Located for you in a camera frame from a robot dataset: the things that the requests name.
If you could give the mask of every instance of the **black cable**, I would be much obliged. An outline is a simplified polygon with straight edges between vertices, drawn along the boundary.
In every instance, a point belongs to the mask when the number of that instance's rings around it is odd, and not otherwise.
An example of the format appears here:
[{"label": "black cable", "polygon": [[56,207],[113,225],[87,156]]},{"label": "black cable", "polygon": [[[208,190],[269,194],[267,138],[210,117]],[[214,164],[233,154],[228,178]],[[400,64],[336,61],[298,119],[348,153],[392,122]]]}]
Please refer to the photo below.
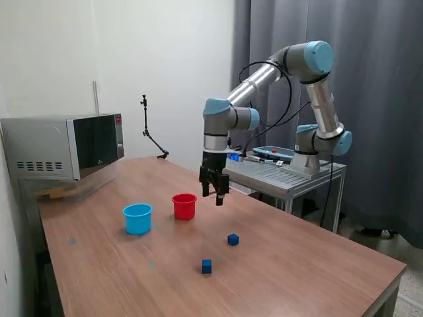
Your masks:
[{"label": "black cable", "polygon": [[333,155],[330,155],[330,178],[329,178],[329,188],[328,193],[326,195],[326,201],[325,201],[325,208],[323,209],[322,219],[320,220],[320,227],[323,226],[323,219],[325,219],[325,213],[326,208],[328,207],[328,201],[329,201],[329,194],[330,194],[330,185],[332,185],[332,176],[333,176]]},{"label": "black cable", "polygon": [[299,109],[297,110],[297,111],[295,111],[293,114],[292,114],[292,116],[290,116],[287,120],[285,120],[284,122],[281,122],[281,123],[279,123],[279,124],[277,124],[276,125],[276,127],[279,127],[280,125],[284,125],[284,124],[287,124],[289,121],[291,121],[292,119],[294,119],[294,117],[296,116],[296,115],[298,115],[299,114],[299,112],[300,111],[302,111],[302,109],[306,106],[306,105],[308,105],[308,104],[310,104],[311,103],[311,101],[307,101],[306,103],[304,103],[301,107],[299,107]]},{"label": "black cable", "polygon": [[286,78],[286,80],[287,80],[287,82],[288,82],[288,85],[289,85],[289,100],[288,100],[288,105],[287,105],[287,107],[286,107],[286,109],[285,109],[285,112],[281,115],[281,117],[275,122],[275,123],[273,123],[270,127],[267,127],[266,129],[264,129],[263,131],[261,131],[261,132],[259,132],[259,133],[257,133],[257,134],[255,134],[255,135],[253,135],[248,141],[247,141],[247,143],[245,144],[245,146],[244,146],[244,149],[243,149],[243,153],[242,153],[242,157],[246,157],[247,156],[247,147],[250,145],[250,143],[251,143],[251,141],[253,140],[253,139],[255,139],[256,137],[259,137],[260,135],[262,135],[262,134],[264,134],[264,133],[266,133],[267,131],[269,131],[269,130],[271,130],[271,129],[273,129],[274,127],[276,127],[276,125],[286,116],[286,114],[288,113],[288,111],[289,111],[289,108],[291,107],[291,101],[292,101],[292,84],[291,84],[291,81],[290,81],[290,79],[289,79],[289,77],[285,74],[285,72],[278,66],[278,65],[276,65],[276,64],[273,64],[273,63],[271,63],[271,62],[269,62],[269,61],[255,61],[254,63],[251,63],[251,64],[248,64],[246,67],[244,67],[243,68],[243,70],[239,73],[239,77],[241,76],[241,74],[242,74],[242,72],[245,70],[245,69],[247,69],[247,68],[249,68],[250,66],[252,66],[252,65],[255,65],[255,64],[259,64],[259,63],[263,63],[263,64],[269,64],[269,65],[272,65],[272,66],[274,66],[274,67],[277,67],[278,68],[278,70],[280,71],[280,73],[283,75],[283,76],[285,76],[285,78]]}]

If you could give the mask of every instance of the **wooden board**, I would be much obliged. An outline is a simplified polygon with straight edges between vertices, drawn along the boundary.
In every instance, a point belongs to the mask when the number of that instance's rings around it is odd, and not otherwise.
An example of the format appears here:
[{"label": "wooden board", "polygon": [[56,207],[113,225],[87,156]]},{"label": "wooden board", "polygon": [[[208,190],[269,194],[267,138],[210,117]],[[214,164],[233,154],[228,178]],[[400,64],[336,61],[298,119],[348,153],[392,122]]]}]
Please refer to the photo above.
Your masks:
[{"label": "wooden board", "polygon": [[[189,222],[173,219],[181,192],[198,196]],[[153,229],[131,236],[122,210],[140,202],[154,208]],[[120,161],[84,201],[40,203],[65,315],[361,316],[405,269],[236,191],[214,203],[197,173],[156,158]]]}]

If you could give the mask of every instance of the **blue joint cap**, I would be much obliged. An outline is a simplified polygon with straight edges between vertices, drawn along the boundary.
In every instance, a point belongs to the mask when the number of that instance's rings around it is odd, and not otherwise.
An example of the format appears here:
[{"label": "blue joint cap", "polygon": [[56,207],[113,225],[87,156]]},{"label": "blue joint cap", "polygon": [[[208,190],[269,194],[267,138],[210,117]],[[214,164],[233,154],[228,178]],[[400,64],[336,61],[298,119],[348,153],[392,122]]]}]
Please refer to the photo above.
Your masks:
[{"label": "blue joint cap", "polygon": [[297,126],[297,133],[317,129],[318,127],[318,124],[302,124]]},{"label": "blue joint cap", "polygon": [[332,69],[335,56],[332,47],[325,41],[312,41],[304,48],[304,60],[312,72],[323,75]]},{"label": "blue joint cap", "polygon": [[260,114],[255,109],[250,108],[250,126],[249,130],[255,129],[260,123]]},{"label": "blue joint cap", "polygon": [[348,152],[352,144],[352,133],[345,131],[338,140],[336,147],[333,150],[333,155],[339,157]]},{"label": "blue joint cap", "polygon": [[211,98],[207,99],[206,106],[204,107],[203,116],[210,114],[218,114],[228,110],[230,107],[229,101],[226,99]]}]

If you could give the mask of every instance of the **microwave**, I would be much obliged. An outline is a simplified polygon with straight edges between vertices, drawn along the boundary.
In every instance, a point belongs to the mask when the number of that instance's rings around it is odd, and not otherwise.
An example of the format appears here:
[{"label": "microwave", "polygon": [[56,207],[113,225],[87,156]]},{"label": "microwave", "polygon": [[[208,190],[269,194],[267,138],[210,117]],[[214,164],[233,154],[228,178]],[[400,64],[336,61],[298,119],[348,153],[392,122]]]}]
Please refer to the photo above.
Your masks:
[{"label": "microwave", "polygon": [[9,172],[18,179],[81,180],[124,157],[120,114],[2,118]]}]

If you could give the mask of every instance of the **floor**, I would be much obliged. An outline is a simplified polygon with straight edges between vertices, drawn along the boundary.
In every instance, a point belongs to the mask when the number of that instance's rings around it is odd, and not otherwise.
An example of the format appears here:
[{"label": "floor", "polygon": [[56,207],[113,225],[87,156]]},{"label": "floor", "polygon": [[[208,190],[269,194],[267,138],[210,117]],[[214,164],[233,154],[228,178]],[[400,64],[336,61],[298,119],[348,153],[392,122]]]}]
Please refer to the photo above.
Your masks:
[{"label": "floor", "polygon": [[[361,226],[354,224],[350,219],[344,219],[339,226],[338,233],[406,263],[407,271],[401,279],[399,293],[419,304],[423,304],[423,250],[411,246],[401,236],[396,236],[392,240],[378,240],[357,234],[356,229],[360,230]],[[398,299],[394,316],[423,317],[423,311],[402,299]]]}]

